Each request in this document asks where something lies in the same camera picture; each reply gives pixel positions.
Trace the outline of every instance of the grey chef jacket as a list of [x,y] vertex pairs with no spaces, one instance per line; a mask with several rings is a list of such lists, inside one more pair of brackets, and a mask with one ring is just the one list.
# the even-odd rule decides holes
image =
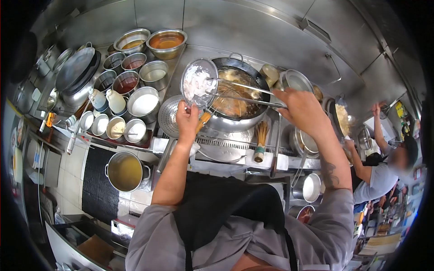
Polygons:
[[[394,146],[388,145],[383,156],[390,155],[394,149]],[[384,196],[393,188],[397,181],[398,176],[393,174],[387,164],[380,163],[378,166],[372,167],[369,184],[363,181],[354,190],[354,204],[374,200]]]
[[[172,211],[174,206],[151,205],[141,215],[128,248],[127,271],[185,269],[185,249]],[[328,192],[309,224],[289,215],[285,228],[291,236],[299,269],[342,270],[353,237],[351,191]],[[209,244],[192,254],[194,270],[230,270],[244,252],[272,266],[290,270],[284,236],[265,229],[262,222],[231,216]]]

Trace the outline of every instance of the white sauce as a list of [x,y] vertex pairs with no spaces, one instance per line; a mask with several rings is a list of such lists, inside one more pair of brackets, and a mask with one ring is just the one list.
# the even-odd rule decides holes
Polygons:
[[303,197],[307,200],[310,200],[313,196],[313,192],[315,190],[315,185],[313,183],[313,180],[310,176],[307,176],[304,180],[303,185]]
[[145,133],[146,127],[141,123],[136,123],[128,131],[128,134],[132,134],[128,135],[128,139],[133,142],[139,141],[143,138]]
[[217,81],[207,80],[209,77],[210,74],[203,71],[201,66],[193,65],[188,68],[183,85],[184,94],[188,101],[192,101],[195,95],[202,97],[215,89]]
[[96,125],[96,132],[98,134],[103,134],[105,132],[105,130],[107,129],[107,125],[109,124],[109,120],[108,119],[100,119],[98,121],[98,124]]
[[93,115],[89,114],[87,115],[86,119],[84,120],[84,127],[85,129],[89,129],[89,127],[92,126],[93,123]]
[[151,112],[158,104],[158,98],[152,94],[140,96],[132,106],[132,114],[134,116],[144,116]]

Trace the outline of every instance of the white squeeze bottle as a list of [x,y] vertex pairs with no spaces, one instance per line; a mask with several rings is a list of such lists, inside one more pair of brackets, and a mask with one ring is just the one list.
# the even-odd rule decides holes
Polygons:
[[93,107],[99,112],[104,111],[109,106],[105,95],[96,88],[89,89],[89,100],[92,102]]
[[121,114],[126,109],[126,102],[124,97],[114,90],[109,89],[107,91],[106,98],[108,100],[108,106],[115,114]]

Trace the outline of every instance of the black apron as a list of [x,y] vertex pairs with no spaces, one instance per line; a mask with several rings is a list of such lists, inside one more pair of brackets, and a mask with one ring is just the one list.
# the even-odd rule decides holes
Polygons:
[[[387,164],[387,163],[383,162],[386,158],[387,158],[387,155],[385,157],[382,157],[381,154],[379,154],[379,153],[372,153],[371,155],[369,155],[368,157],[366,157],[366,161],[363,162],[362,164],[364,166],[367,166],[367,167],[376,167],[380,163]],[[359,184],[361,182],[363,182],[362,179],[360,179],[359,177],[357,177],[357,175],[355,173],[354,166],[351,167],[351,181],[352,181],[353,193],[354,193],[354,191],[359,186]]]
[[193,270],[191,252],[210,243],[231,215],[261,221],[264,227],[284,235],[289,265],[292,271],[297,271],[295,249],[285,229],[282,203],[272,186],[251,185],[234,177],[222,178],[194,172],[187,172],[184,197],[173,211],[185,246],[185,270]]

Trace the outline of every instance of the bamboo wok brush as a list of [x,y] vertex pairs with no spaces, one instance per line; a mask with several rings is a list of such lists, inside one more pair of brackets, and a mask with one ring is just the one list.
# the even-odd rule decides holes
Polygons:
[[256,137],[258,138],[258,145],[254,154],[254,160],[256,163],[261,163],[264,160],[265,139],[267,138],[269,128],[267,121],[261,121],[256,125]]

